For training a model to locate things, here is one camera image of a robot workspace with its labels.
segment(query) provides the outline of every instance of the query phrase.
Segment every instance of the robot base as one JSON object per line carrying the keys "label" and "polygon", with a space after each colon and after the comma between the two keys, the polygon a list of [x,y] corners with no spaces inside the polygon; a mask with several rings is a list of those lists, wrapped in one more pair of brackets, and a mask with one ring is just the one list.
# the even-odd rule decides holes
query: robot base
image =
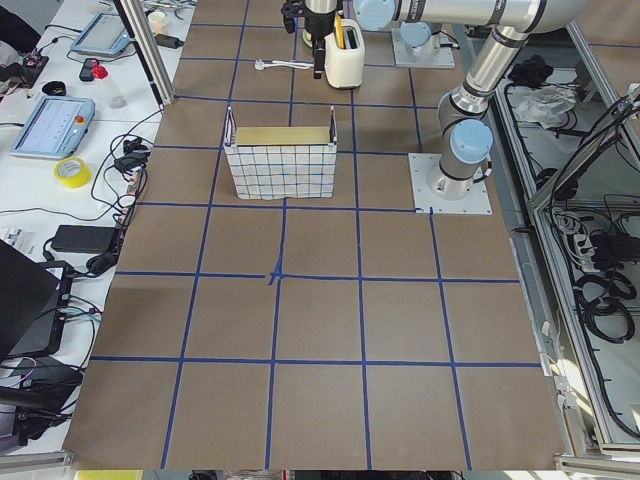
{"label": "robot base", "polygon": [[407,44],[400,35],[399,28],[391,29],[391,40],[393,43],[393,54],[396,59],[397,67],[411,68],[455,68],[456,62],[453,59],[451,47],[439,46],[436,48],[432,42],[440,42],[443,34],[435,35],[422,47],[422,51],[416,56],[412,56],[407,52]]}
{"label": "robot base", "polygon": [[416,213],[450,213],[458,215],[491,215],[491,203],[487,188],[476,183],[462,200],[446,200],[435,194],[427,184],[427,175],[438,164],[441,155],[410,153],[409,169],[413,188],[413,205]]}

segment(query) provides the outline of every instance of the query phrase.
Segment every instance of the plastic bag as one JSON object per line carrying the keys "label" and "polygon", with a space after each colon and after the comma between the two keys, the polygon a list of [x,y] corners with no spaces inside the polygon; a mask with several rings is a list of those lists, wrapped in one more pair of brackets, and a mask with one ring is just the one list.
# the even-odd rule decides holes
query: plastic bag
{"label": "plastic bag", "polygon": [[535,90],[514,110],[521,122],[539,123],[542,128],[559,127],[566,123],[566,112],[576,104],[576,93],[569,88],[550,85]]}

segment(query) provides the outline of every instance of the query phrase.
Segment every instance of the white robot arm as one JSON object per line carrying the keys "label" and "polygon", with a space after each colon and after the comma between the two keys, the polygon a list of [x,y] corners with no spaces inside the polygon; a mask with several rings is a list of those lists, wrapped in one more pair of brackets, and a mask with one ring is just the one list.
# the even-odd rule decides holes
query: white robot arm
{"label": "white robot arm", "polygon": [[558,29],[573,20],[588,0],[354,0],[358,23],[380,30],[391,21],[493,26],[462,85],[438,107],[445,140],[439,165],[429,174],[434,193],[464,197],[493,139],[482,118],[488,99],[531,33]]}

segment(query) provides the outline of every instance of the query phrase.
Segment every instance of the bottle with red cap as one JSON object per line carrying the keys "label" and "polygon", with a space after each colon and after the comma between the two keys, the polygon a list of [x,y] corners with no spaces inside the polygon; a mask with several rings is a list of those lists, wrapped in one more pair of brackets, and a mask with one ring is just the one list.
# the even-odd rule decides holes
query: bottle with red cap
{"label": "bottle with red cap", "polygon": [[93,61],[91,73],[93,74],[93,78],[95,78],[101,86],[102,91],[107,97],[107,103],[111,108],[122,108],[127,104],[113,77],[109,75],[107,69],[96,60]]}

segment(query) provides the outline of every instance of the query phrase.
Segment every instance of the white table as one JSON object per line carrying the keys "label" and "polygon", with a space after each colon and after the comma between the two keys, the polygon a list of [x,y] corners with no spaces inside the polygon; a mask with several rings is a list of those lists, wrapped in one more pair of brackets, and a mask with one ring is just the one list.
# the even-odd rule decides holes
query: white table
{"label": "white table", "polygon": [[[65,0],[51,23],[82,29],[96,12],[97,0]],[[168,34],[184,40],[191,22],[193,9],[183,10],[177,19],[171,12],[167,13],[170,23]],[[51,39],[60,35],[75,36],[74,32],[50,27],[47,29],[39,46],[48,44]],[[66,57],[72,40],[61,38],[57,43],[46,47],[43,54],[50,57],[34,88],[31,98],[24,91],[18,91],[6,97],[0,103],[0,122],[24,123],[33,111],[37,101],[43,95],[42,86],[52,80],[61,80],[67,85],[67,95],[89,97],[96,102],[96,115],[89,126],[87,135],[80,143],[75,156],[82,158],[92,171],[92,181],[103,159],[109,152],[111,139],[126,133],[138,121],[156,112],[158,105],[148,85],[144,71],[137,56],[131,56],[106,63],[106,68],[118,84],[127,99],[127,106],[111,109],[101,97],[101,91],[95,82],[84,83],[78,78],[81,64]],[[175,76],[180,59],[181,49],[159,48],[170,78]],[[133,46],[127,53],[133,52]],[[157,133],[161,115],[157,114],[134,130],[150,141]],[[43,207],[48,210],[67,212],[77,217],[93,219],[105,212],[107,206],[91,198],[91,183],[69,189],[59,183],[53,176],[55,160],[15,157],[9,155],[20,129],[13,127],[0,128],[0,210],[20,210]],[[124,192],[126,183],[118,172],[111,171],[108,177],[119,192]],[[116,197],[107,187],[104,180],[98,179],[95,194],[106,201],[113,202]],[[91,224],[113,226],[112,212],[107,212],[101,219],[81,222],[63,215],[53,215],[41,211],[0,214],[0,228],[17,227],[33,232],[34,250],[28,255],[34,261],[43,261],[41,246],[52,237],[61,224]],[[84,271],[84,264],[91,255],[57,254],[56,259],[65,260],[72,266]],[[103,308],[106,295],[113,279],[115,269],[96,279],[78,279],[74,281],[72,293]],[[66,364],[79,365],[87,355],[91,344],[92,329],[88,320],[70,322],[65,325],[60,350],[54,357]],[[78,395],[79,389],[73,393],[69,401]],[[48,453],[60,451],[67,434],[70,422],[49,428],[37,441],[14,452],[17,454]]]}

